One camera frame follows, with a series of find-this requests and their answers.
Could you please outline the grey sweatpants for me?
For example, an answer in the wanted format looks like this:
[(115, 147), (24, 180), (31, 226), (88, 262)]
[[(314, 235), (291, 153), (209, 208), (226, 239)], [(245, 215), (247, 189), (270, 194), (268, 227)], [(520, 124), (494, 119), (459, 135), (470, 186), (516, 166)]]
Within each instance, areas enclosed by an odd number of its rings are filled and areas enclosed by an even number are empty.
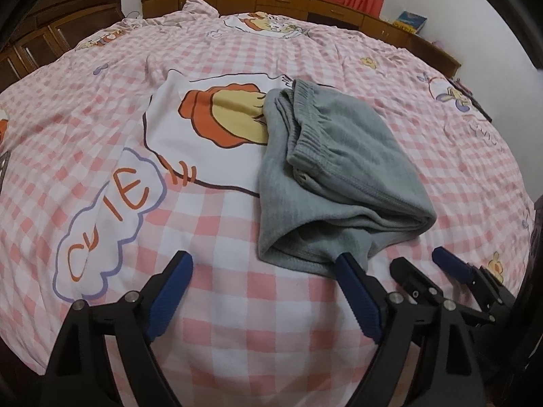
[(368, 104), (297, 79), (267, 94), (259, 172), (260, 260), (333, 276), (420, 236), (436, 212), (416, 167)]

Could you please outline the pink checkered bed quilt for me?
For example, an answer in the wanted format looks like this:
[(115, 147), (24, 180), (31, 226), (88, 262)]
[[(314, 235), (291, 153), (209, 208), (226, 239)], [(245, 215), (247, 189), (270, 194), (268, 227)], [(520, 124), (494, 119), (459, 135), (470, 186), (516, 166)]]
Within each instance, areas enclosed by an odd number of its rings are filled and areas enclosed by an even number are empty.
[(263, 107), (297, 79), (368, 104), (416, 167), (436, 222), (373, 256), (433, 263), (443, 247), (512, 292), (534, 203), (507, 143), (446, 78), (337, 27), (203, 0), (126, 19), (1, 95), (1, 337), (43, 373), (71, 305), (141, 289), (178, 251), (193, 275), (158, 363), (185, 406), (342, 406), (375, 352), (337, 281), (258, 257)]

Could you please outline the dark bedside table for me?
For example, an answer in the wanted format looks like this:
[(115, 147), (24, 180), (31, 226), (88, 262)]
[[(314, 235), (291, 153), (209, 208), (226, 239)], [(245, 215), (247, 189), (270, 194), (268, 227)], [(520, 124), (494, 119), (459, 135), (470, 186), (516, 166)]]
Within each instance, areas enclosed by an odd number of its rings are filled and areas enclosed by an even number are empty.
[(452, 84), (453, 87), (458, 89), (464, 96), (466, 96), (470, 100), (474, 108), (477, 109), (482, 115), (484, 115), (484, 118), (487, 119), (488, 122), (492, 122), (492, 117), (487, 114), (481, 104), (474, 97), (472, 91), (468, 89), (468, 87), (466, 87), (464, 84), (462, 84), (459, 78), (449, 78), (448, 81)]

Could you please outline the wooden window-side cabinet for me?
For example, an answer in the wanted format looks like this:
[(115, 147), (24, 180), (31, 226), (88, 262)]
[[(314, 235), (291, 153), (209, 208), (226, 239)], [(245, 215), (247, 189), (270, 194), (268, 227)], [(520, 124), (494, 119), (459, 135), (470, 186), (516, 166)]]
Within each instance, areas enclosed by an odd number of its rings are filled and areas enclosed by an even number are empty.
[[(158, 18), (182, 9), (187, 0), (142, 0), (144, 18)], [(357, 11), (346, 5), (326, 0), (203, 0), (220, 15), (248, 12), (268, 14), (307, 21), (330, 27), (341, 27), (365, 36), (379, 51), (404, 51), (446, 78), (456, 76), (461, 67), (458, 59), (422, 37), (402, 30), (393, 24)]]

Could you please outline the blue book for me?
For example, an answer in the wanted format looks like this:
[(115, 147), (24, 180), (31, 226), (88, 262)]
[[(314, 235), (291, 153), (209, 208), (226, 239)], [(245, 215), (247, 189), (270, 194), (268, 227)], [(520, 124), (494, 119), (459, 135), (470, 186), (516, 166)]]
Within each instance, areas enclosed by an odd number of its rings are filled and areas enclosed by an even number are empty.
[(393, 25), (403, 31), (411, 34), (419, 34), (423, 29), (427, 18), (409, 11), (403, 11), (397, 19), (393, 21)]

